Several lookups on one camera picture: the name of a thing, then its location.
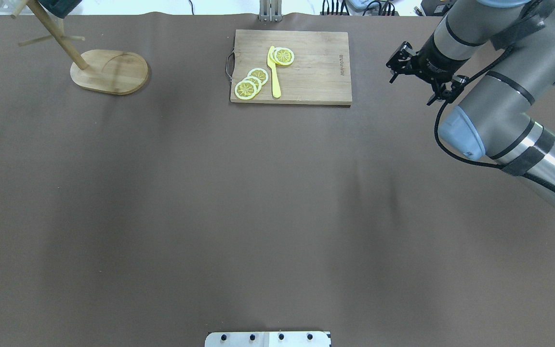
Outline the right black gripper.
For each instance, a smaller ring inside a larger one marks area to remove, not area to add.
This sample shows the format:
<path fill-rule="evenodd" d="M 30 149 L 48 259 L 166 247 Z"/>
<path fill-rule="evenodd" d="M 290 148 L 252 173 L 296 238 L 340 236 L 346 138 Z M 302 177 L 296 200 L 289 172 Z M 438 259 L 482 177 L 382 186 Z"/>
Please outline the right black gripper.
<path fill-rule="evenodd" d="M 463 92 L 469 77 L 456 72 L 467 61 L 456 61 L 441 53 L 434 42 L 426 42 L 420 51 L 415 51 L 408 41 L 402 42 L 387 61 L 387 68 L 394 83 L 399 75 L 414 75 L 428 83 L 433 91 L 426 106 L 435 102 L 453 103 Z"/>

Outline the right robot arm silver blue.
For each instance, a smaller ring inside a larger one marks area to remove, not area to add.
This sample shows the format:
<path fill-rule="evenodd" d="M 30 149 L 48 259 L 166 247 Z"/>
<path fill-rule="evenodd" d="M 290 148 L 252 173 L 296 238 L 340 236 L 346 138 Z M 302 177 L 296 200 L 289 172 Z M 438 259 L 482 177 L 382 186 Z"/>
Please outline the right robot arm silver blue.
<path fill-rule="evenodd" d="M 555 134 L 527 114 L 555 86 L 555 0 L 457 0 L 421 49 L 403 42 L 387 67 L 443 103 L 434 137 L 445 153 L 515 176 L 555 207 Z"/>

